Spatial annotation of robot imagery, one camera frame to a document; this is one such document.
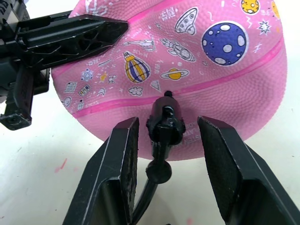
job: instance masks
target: white background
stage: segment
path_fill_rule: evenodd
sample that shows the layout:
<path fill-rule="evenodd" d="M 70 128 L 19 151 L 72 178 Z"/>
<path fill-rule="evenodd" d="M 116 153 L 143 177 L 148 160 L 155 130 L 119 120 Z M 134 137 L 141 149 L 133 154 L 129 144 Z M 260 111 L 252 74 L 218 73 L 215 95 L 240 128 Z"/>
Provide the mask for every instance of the white background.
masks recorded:
<path fill-rule="evenodd" d="M 34 18 L 71 10 L 76 2 L 30 0 L 27 7 Z M 300 3 L 276 3 L 288 54 L 286 93 L 274 118 L 246 142 L 267 161 L 300 208 Z M 32 117 L 26 129 L 13 132 L 0 125 L 0 225 L 61 225 L 87 161 L 102 144 L 64 109 L 52 85 L 48 93 L 34 97 Z M 65 159 L 64 168 L 55 172 Z M 138 160 L 136 199 L 148 163 Z M 158 187 L 139 225 L 224 224 L 204 158 L 171 166 L 171 180 Z"/>

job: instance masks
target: pink stain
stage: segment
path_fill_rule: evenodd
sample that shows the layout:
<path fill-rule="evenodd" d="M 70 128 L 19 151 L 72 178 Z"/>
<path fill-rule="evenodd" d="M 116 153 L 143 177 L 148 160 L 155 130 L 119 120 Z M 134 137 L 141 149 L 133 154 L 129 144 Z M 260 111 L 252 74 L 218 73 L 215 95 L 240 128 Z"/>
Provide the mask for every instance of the pink stain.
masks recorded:
<path fill-rule="evenodd" d="M 66 158 L 65 161 L 62 163 L 61 167 L 56 167 L 54 172 L 58 173 L 60 170 L 62 170 L 65 167 L 65 164 L 66 164 L 67 160 L 68 159 Z"/>
<path fill-rule="evenodd" d="M 193 219 L 192 218 L 187 219 L 187 225 L 193 225 Z"/>

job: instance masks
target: hot air balloon illustration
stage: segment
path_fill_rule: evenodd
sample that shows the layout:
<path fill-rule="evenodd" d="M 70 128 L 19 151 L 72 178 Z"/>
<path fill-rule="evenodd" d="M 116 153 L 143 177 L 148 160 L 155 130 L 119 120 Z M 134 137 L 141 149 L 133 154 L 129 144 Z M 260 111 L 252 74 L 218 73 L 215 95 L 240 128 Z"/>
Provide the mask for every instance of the hot air balloon illustration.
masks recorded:
<path fill-rule="evenodd" d="M 133 83 L 142 83 L 150 77 L 150 67 L 143 60 L 124 52 L 125 70 L 128 79 Z"/>

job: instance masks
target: ringed planet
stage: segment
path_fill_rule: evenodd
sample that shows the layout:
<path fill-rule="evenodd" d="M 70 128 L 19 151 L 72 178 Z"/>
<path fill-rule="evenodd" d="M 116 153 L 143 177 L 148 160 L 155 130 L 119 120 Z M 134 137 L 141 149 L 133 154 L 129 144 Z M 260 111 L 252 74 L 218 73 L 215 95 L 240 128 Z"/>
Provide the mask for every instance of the ringed planet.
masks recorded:
<path fill-rule="evenodd" d="M 189 72 L 186 69 L 170 69 L 168 72 L 163 73 L 160 77 L 163 79 L 171 79 L 174 81 L 180 80 L 181 78 L 187 76 Z"/>

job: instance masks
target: planet illustration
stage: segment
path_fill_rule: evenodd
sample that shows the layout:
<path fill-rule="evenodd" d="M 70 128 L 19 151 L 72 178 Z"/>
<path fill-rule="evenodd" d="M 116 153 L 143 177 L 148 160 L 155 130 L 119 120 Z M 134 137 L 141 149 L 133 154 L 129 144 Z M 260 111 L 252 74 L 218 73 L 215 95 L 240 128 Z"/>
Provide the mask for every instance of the planet illustration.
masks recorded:
<path fill-rule="evenodd" d="M 256 14 L 259 11 L 259 1 L 258 0 L 242 0 L 242 9 L 247 14 Z"/>
<path fill-rule="evenodd" d="M 177 21 L 175 25 L 175 31 L 177 33 L 188 33 L 194 35 L 196 28 L 194 26 L 195 19 L 198 15 L 198 8 L 194 7 L 185 12 Z"/>
<path fill-rule="evenodd" d="M 126 61 L 125 71 L 128 79 L 133 83 L 142 83 L 150 76 L 150 67 L 143 60 L 133 56 L 130 52 L 124 52 Z"/>
<path fill-rule="evenodd" d="M 181 78 L 187 76 L 189 72 L 186 69 L 170 69 L 168 72 L 163 73 L 160 77 L 163 79 L 171 79 L 174 81 L 180 80 Z"/>
<path fill-rule="evenodd" d="M 276 16 L 277 19 L 280 19 L 279 12 L 278 12 L 275 2 L 274 1 L 271 2 L 271 5 L 272 5 L 272 10 L 273 10 L 274 16 Z"/>
<path fill-rule="evenodd" d="M 202 37 L 206 56 L 221 66 L 240 61 L 248 49 L 248 35 L 235 22 L 220 22 L 209 27 Z"/>

